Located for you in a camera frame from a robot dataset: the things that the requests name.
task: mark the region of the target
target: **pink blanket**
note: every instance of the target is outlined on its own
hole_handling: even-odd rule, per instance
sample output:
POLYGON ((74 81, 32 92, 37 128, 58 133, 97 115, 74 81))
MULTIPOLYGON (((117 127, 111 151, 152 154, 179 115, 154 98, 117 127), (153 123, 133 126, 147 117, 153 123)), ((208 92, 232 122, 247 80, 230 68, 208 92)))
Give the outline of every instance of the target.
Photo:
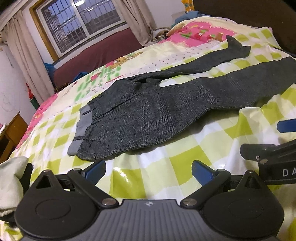
POLYGON ((187 25, 179 25, 165 41, 182 43, 186 47, 198 46, 209 41, 223 42, 226 35, 233 36, 236 32, 221 27, 213 27, 208 22, 190 22, 187 25))
POLYGON ((53 96, 49 97, 46 101, 42 103, 42 105, 38 108, 38 110, 35 112, 25 134, 21 138, 19 144, 17 145, 16 149, 19 148, 26 139, 28 139, 29 135, 31 134, 33 128, 38 124, 38 122, 42 119, 43 117, 43 112, 47 110, 48 107, 51 106, 51 104, 55 101, 57 98, 58 93, 54 94, 53 96))

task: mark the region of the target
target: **bed frame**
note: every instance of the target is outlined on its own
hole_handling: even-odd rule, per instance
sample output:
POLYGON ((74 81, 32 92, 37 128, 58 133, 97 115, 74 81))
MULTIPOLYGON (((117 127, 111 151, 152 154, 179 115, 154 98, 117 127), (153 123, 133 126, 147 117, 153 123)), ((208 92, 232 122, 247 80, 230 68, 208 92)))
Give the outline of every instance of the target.
POLYGON ((237 23, 272 27, 283 50, 296 54, 296 0, 193 0, 194 8, 237 23))

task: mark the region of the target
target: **screw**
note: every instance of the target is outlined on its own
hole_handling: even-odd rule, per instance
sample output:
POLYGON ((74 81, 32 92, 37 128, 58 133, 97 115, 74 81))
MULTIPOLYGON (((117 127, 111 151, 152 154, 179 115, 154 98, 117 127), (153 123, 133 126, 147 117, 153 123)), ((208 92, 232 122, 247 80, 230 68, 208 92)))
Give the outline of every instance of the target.
POLYGON ((267 159, 262 159, 262 160, 260 161, 260 164, 265 164, 266 162, 268 162, 267 159))
POLYGON ((102 204, 105 206, 112 206, 116 203, 116 200, 114 198, 105 198, 102 200, 102 204))
POLYGON ((81 168, 73 168, 72 171, 78 172, 79 174, 81 174, 82 169, 81 168))
POLYGON ((183 204, 185 204, 186 206, 194 206, 197 204, 197 201, 194 198, 186 198, 185 200, 183 200, 183 204))

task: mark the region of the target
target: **green checkered bedsheet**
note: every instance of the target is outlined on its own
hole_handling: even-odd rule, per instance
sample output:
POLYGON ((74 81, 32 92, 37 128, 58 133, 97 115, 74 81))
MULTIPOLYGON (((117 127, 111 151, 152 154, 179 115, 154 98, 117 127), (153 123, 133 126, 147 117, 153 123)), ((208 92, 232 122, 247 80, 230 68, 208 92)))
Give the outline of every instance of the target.
MULTIPOLYGON (((243 45, 252 47, 247 58, 220 64, 205 73, 165 80, 161 83, 161 87, 181 84, 202 76, 217 77, 250 65, 280 60, 288 56, 272 48, 272 46, 279 46, 268 28, 254 30, 249 35, 236 34, 234 37, 243 45)), ((211 50, 192 54, 190 58, 174 65, 190 62, 209 51, 226 47, 227 42, 224 41, 211 50)), ((171 66, 173 65, 161 66, 159 69, 171 66)), ((51 169, 55 174, 64 174, 74 167, 84 169, 91 164, 77 157, 69 157, 67 149, 75 134, 79 108, 105 90, 104 86, 111 85, 111 83, 104 84, 110 80, 110 77, 104 76, 104 68, 99 68, 80 79, 77 83, 77 92, 80 93, 79 98, 81 96, 82 98, 79 99, 76 96, 75 101, 72 101, 67 108, 59 110, 57 115, 42 119, 25 143, 12 154, 12 156, 24 155, 34 165, 31 181, 34 181, 44 169, 51 169), (96 73, 99 73, 102 79, 96 84, 87 84, 90 76, 96 73)), ((125 74, 124 67, 116 71, 118 73, 111 73, 115 75, 114 77, 125 74)), ((67 87, 61 94, 64 95, 70 88, 71 86, 67 87)), ((191 174, 193 160, 201 160, 213 169, 225 168, 232 174, 243 174, 247 169, 257 170, 258 166, 255 162, 242 159, 239 153, 241 144, 278 145, 295 139, 295 133, 280 134, 276 130, 279 120, 296 118, 295 105, 296 85, 292 85, 282 95, 274 96, 261 108, 244 108, 239 112, 211 112, 181 135, 163 145, 141 151, 130 151, 106 161, 106 174, 97 186, 119 201, 122 199, 177 199, 179 202, 201 186, 191 174)), ((279 232, 279 238, 295 241, 296 187, 286 185, 270 186, 270 188, 285 209, 285 221, 279 232)), ((4 232, 8 237, 7 240, 20 238, 18 230, 1 223, 1 234, 4 232)))

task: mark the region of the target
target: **blue cloth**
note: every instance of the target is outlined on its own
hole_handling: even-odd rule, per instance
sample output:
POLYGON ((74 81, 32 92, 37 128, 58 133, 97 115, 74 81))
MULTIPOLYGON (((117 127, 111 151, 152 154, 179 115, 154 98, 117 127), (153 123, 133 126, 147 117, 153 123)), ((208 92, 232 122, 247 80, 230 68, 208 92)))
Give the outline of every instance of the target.
POLYGON ((83 76, 85 76, 85 75, 87 75, 87 74, 88 74, 88 72, 80 72, 80 73, 79 73, 79 74, 73 79, 72 83, 75 82, 76 80, 82 78, 83 76))
POLYGON ((182 15, 181 17, 176 18, 175 24, 173 24, 172 27, 184 20, 189 20, 189 19, 198 18, 198 17, 202 17, 202 16, 211 17, 211 15, 202 14, 200 11, 188 12, 188 13, 182 15))
POLYGON ((49 75, 49 78, 54 85, 54 72, 55 72, 55 67, 52 64, 44 64, 46 71, 49 75))

